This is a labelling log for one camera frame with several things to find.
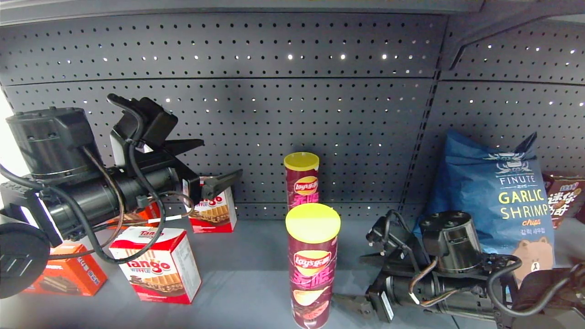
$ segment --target pringles-style chip tube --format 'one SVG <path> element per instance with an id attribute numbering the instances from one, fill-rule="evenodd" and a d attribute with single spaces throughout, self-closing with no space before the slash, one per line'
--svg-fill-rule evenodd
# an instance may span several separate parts
<path id="1" fill-rule="evenodd" d="M 329 318 L 341 219 L 333 208 L 305 203 L 285 222 L 293 317 L 301 328 L 319 329 Z"/>
<path id="2" fill-rule="evenodd" d="M 284 157 L 287 171 L 288 209 L 319 202 L 319 157 L 313 153 L 297 152 Z"/>

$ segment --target cartoon bear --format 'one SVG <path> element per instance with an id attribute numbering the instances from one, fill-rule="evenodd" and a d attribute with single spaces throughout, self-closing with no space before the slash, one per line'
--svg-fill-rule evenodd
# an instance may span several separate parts
<path id="1" fill-rule="evenodd" d="M 522 260 L 522 266 L 514 271 L 518 287 L 526 275 L 536 270 L 552 269 L 553 266 L 553 248 L 546 237 L 541 237 L 534 242 L 520 241 L 518 248 L 514 250 L 512 255 Z"/>

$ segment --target blue chip bag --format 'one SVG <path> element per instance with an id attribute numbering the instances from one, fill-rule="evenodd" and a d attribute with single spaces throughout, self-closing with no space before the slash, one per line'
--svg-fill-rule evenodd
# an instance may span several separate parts
<path id="1" fill-rule="evenodd" d="M 473 222 L 484 252 L 522 259 L 518 284 L 529 273 L 554 266 L 554 233 L 536 133 L 513 152 L 502 152 L 449 131 L 426 214 L 462 210 Z"/>

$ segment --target store shelf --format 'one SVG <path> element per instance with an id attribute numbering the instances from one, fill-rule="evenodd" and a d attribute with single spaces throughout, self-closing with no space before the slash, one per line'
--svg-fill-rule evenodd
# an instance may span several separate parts
<path id="1" fill-rule="evenodd" d="M 482 0 L 20 0 L 0 1 L 1 25 L 44 20 L 172 12 L 477 12 Z"/>
<path id="2" fill-rule="evenodd" d="M 175 227 L 184 221 L 173 223 Z M 378 269 L 357 257 L 372 252 L 368 221 L 344 220 L 339 235 L 335 292 L 363 293 Z M 19 294 L 0 300 L 3 328 L 298 328 L 291 315 L 284 221 L 242 221 L 232 234 L 190 235 L 203 284 L 193 304 L 138 301 L 117 266 L 100 263 L 109 276 L 94 297 Z M 451 316 L 396 312 L 392 328 L 456 328 Z M 457 319 L 462 328 L 493 323 Z M 333 308 L 325 328 L 383 328 Z"/>

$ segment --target white wall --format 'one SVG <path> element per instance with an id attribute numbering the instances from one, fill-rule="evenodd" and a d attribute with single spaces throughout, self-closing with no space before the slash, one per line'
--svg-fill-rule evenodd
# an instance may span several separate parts
<path id="1" fill-rule="evenodd" d="M 4 97 L 4 93 L 0 92 L 0 163 L 5 166 L 11 172 L 23 176 L 28 174 L 30 171 L 26 167 L 26 163 L 16 146 L 14 137 L 8 128 L 6 118 L 12 115 L 12 109 L 8 104 L 8 101 Z M 7 181 L 6 178 L 0 176 L 0 183 Z"/>

